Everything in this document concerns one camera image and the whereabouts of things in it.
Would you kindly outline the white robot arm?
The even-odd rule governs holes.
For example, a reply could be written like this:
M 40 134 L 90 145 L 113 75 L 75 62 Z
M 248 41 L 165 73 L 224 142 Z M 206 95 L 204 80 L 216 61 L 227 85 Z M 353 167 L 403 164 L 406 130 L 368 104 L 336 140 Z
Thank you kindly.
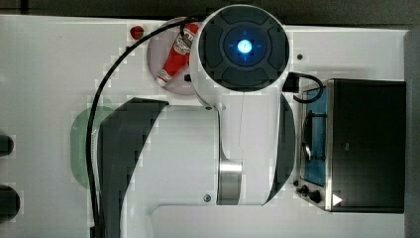
M 269 203 L 295 159 L 282 92 L 289 58 L 266 10 L 231 5 L 206 17 L 189 54 L 197 104 L 134 97 L 100 125 L 101 238 L 153 238 L 161 206 Z

